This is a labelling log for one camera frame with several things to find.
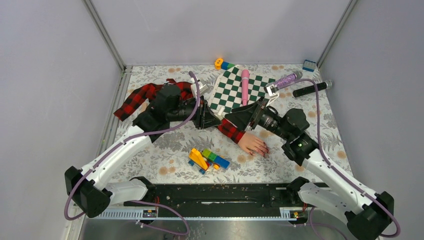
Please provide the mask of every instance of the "hand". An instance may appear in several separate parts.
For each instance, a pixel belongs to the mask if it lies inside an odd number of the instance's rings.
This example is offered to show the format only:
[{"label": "hand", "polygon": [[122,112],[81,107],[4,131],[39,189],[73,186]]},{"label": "hand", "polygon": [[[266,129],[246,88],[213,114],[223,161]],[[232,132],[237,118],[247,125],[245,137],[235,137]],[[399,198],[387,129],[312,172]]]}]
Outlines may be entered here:
[{"label": "hand", "polygon": [[265,154],[270,152],[270,149],[264,141],[248,132],[244,133],[237,144],[243,151],[252,156],[254,156],[256,152],[265,157]]}]

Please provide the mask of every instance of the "red plaid shirt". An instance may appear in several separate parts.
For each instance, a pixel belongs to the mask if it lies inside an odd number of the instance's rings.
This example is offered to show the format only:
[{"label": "red plaid shirt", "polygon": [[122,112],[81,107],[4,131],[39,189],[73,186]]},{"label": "red plaid shirt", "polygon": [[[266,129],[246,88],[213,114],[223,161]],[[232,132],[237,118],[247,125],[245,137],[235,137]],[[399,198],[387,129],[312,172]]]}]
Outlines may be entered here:
[{"label": "red plaid shirt", "polygon": [[[168,78],[168,81],[171,84],[174,84],[179,87],[181,90],[181,97],[183,100],[187,100],[193,98],[192,90],[190,86],[192,83],[181,81],[175,82],[174,79]],[[154,84],[149,83],[140,88],[134,90],[129,97],[123,102],[123,105],[116,110],[113,114],[119,118],[119,120],[124,121],[131,114],[133,114],[137,108],[139,108],[146,99],[152,101],[156,98],[156,93],[161,90],[163,84]],[[237,129],[230,121],[224,118],[219,126],[217,126],[219,131],[223,133],[225,136],[229,137],[236,144],[239,143],[240,139],[242,139],[245,131]]]}]

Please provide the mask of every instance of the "white wall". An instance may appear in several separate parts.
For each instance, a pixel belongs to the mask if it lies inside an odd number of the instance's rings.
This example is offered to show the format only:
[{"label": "white wall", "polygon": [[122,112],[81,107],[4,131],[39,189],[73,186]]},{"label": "white wall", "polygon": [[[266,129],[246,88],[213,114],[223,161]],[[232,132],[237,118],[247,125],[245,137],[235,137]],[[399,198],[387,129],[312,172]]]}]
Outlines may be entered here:
[{"label": "white wall", "polygon": [[359,1],[321,68],[353,173],[394,197],[400,240],[423,233],[423,12],[422,0]]},{"label": "white wall", "polygon": [[57,240],[120,71],[80,0],[0,1],[0,239]]},{"label": "white wall", "polygon": [[93,0],[130,65],[317,61],[349,0]]}]

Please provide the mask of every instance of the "purple microphone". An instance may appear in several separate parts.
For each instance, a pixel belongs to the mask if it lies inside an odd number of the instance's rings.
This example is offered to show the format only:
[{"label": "purple microphone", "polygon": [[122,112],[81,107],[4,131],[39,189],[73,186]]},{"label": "purple microphone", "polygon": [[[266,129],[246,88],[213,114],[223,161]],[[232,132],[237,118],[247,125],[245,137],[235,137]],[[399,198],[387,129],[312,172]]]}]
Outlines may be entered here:
[{"label": "purple microphone", "polygon": [[273,97],[280,89],[284,88],[285,85],[292,83],[294,80],[300,79],[302,75],[301,71],[294,71],[292,74],[266,85],[265,92],[267,92],[270,97]]}]

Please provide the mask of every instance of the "table surface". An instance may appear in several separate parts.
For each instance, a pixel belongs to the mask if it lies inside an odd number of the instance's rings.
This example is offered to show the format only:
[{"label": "table surface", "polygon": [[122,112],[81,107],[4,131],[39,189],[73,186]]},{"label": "table surface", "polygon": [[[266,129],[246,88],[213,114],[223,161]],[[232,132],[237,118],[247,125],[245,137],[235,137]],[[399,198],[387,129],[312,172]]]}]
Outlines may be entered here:
[{"label": "table surface", "polygon": [[[240,65],[251,73],[263,77],[279,79],[291,74],[295,70],[302,70],[301,64],[268,65],[253,64]],[[134,66],[132,69],[126,97],[130,93],[148,83],[163,84],[165,79],[172,78],[177,82],[189,81],[188,72],[193,71],[198,79],[203,79],[210,86],[205,94],[209,99],[217,76],[223,70],[216,70],[213,65],[172,65],[172,66]],[[315,72],[303,71],[303,78],[321,82],[318,70]],[[314,94],[294,98],[292,92],[310,85],[302,82],[285,88],[280,92],[280,98],[271,104],[283,116],[290,108],[303,109],[306,119],[310,123],[307,133],[312,138],[317,138],[317,106]],[[352,174],[351,167],[346,157],[341,141],[337,123],[330,108],[325,91],[319,92],[319,107],[321,117],[321,141],[327,154],[345,171]],[[120,138],[132,121],[141,112],[141,107],[128,119],[119,123],[116,137]],[[297,177],[304,177],[311,182],[321,180],[290,161],[283,153],[281,146],[284,141],[271,132],[258,126],[252,131],[261,137],[270,147],[268,157],[256,155],[249,156],[237,144],[223,135],[215,127],[197,130],[192,122],[180,129],[163,134],[153,145],[141,149],[128,163],[126,163],[112,178],[111,182],[124,182],[137,176],[144,176],[152,183],[289,183]],[[223,158],[230,161],[227,170],[209,169],[206,174],[199,173],[199,169],[188,164],[189,153],[192,148],[202,151],[211,149]]]}]

